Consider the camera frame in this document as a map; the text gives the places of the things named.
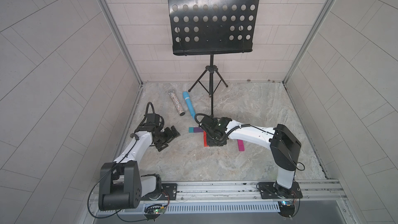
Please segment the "glittery silver microphone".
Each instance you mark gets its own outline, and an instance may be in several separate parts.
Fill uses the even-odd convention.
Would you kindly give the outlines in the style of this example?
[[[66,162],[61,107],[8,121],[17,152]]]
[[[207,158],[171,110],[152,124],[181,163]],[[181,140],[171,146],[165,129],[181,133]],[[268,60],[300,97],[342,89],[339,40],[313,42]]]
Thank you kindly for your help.
[[[181,105],[181,103],[180,103],[180,101],[179,101],[179,99],[178,99],[178,97],[177,97],[177,95],[175,93],[175,90],[171,89],[168,92],[168,94],[169,94],[169,96],[170,96],[170,98],[171,98],[171,100],[172,100],[172,102],[173,102],[173,104],[174,104],[174,106],[176,108],[176,111],[177,111],[178,115],[179,116],[185,115],[185,111],[184,111],[184,109],[183,109],[183,107],[182,107],[182,105]]]

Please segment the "circuit board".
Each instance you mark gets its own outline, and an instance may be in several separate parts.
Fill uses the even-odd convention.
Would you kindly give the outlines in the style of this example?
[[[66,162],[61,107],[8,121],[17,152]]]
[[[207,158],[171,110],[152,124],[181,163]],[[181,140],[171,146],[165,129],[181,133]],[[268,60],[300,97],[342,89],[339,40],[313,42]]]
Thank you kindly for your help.
[[[279,215],[284,218],[293,218],[296,212],[295,204],[292,201],[279,201]]]
[[[167,206],[162,204],[153,204],[144,209],[144,216],[147,220],[155,221],[161,214],[164,214],[167,210]]]

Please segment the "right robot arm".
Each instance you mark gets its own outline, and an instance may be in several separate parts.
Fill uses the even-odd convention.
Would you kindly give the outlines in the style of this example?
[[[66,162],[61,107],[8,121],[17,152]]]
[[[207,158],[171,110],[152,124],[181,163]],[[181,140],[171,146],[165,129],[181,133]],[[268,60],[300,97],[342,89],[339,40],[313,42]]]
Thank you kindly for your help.
[[[278,166],[278,174],[273,189],[268,192],[279,198],[292,195],[295,172],[299,169],[299,156],[302,144],[283,124],[275,128],[257,127],[243,124],[231,118],[216,118],[198,113],[195,122],[207,135],[208,146],[223,146],[227,140],[247,141],[269,149]]]

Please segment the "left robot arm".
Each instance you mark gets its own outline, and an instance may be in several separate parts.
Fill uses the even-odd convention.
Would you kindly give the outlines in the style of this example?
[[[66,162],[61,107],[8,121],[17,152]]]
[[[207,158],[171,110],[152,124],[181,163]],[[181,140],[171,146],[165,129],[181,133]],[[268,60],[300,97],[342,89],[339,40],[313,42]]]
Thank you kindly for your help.
[[[160,175],[140,176],[138,165],[150,146],[162,151],[179,136],[174,126],[164,127],[164,118],[157,114],[153,104],[148,102],[143,120],[130,134],[130,144],[113,162],[105,163],[101,167],[99,210],[137,208],[142,197],[156,200],[162,196]]]

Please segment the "right circuit board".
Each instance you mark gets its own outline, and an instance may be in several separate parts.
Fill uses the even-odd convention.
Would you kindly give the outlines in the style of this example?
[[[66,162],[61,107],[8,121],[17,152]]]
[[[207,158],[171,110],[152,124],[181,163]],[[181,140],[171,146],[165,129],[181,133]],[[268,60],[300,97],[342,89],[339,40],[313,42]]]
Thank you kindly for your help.
[[[293,218],[296,212],[295,204],[292,201],[279,201],[279,215],[284,218]]]

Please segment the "left circuit board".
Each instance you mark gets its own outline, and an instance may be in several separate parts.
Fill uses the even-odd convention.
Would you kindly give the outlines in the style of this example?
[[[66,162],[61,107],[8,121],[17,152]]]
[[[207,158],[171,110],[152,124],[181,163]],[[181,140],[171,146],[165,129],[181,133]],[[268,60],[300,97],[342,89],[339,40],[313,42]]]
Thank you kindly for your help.
[[[147,220],[155,221],[161,214],[164,214],[167,210],[167,206],[162,204],[153,204],[144,209],[144,216]]]

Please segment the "blue microphone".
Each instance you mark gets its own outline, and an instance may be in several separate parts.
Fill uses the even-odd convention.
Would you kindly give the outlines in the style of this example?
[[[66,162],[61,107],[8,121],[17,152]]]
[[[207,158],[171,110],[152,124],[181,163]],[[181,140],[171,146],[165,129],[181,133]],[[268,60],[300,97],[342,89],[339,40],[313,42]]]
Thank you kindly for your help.
[[[182,93],[182,95],[183,95],[183,98],[184,98],[184,100],[185,100],[185,102],[186,102],[186,104],[187,104],[187,107],[188,107],[188,109],[189,109],[189,112],[190,112],[191,117],[192,117],[193,119],[195,119],[196,112],[195,112],[194,107],[193,107],[193,105],[192,105],[192,102],[191,102],[191,98],[190,98],[189,93],[188,93],[187,91],[184,91],[184,92]]]

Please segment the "black perforated music stand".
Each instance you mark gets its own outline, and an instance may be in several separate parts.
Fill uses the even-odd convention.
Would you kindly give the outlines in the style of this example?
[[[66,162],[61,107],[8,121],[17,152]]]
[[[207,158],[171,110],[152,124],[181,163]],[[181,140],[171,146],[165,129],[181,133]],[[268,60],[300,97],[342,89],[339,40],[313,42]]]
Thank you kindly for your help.
[[[252,52],[260,0],[168,0],[176,56],[210,56],[209,87],[212,99],[217,90],[214,56]]]

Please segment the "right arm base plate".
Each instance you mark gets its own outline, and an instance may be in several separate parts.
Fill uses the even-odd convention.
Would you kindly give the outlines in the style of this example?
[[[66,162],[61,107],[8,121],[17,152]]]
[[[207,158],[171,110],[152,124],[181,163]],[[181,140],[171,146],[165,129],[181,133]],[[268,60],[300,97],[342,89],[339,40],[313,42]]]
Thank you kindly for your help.
[[[296,181],[292,187],[287,189],[277,184],[277,182],[259,182],[256,184],[262,199],[301,199],[303,194]]]

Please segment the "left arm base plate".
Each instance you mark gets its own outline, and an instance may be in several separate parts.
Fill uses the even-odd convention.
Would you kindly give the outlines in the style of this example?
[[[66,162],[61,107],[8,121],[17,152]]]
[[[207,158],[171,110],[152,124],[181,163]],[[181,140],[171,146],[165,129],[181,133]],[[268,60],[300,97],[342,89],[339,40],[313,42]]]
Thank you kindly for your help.
[[[177,183],[162,183],[161,193],[159,195],[147,194],[141,198],[143,201],[167,201],[176,200],[177,195]]]

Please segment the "dark purple block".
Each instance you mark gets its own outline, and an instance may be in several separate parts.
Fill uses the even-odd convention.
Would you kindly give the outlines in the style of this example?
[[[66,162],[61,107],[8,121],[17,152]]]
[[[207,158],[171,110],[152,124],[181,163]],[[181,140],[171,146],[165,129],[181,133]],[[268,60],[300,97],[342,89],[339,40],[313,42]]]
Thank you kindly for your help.
[[[200,127],[194,127],[193,128],[193,132],[194,133],[201,133],[201,132],[203,132],[203,130]]]

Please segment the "magenta rectangular block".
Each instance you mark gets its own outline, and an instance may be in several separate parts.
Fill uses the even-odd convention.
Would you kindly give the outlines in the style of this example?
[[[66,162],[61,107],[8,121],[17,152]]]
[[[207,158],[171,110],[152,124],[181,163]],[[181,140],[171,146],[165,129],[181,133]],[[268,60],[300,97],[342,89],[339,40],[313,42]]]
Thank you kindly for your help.
[[[244,142],[242,140],[237,140],[237,144],[238,144],[239,151],[245,151]]]

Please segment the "aluminium front rail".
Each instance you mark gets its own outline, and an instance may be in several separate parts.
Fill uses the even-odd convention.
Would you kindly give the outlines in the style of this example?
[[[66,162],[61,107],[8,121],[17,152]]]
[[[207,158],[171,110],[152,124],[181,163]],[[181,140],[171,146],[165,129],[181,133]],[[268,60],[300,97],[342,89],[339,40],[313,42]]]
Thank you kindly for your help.
[[[239,209],[279,210],[279,201],[292,201],[297,207],[303,201],[345,200],[346,194],[337,180],[305,180],[297,182],[303,198],[301,199],[262,199],[256,184],[243,181],[180,181],[177,182],[176,200],[143,201],[137,208],[153,204],[167,206],[167,211],[176,211],[178,207],[190,207],[194,211],[238,211]],[[94,200],[98,204],[98,192]]]

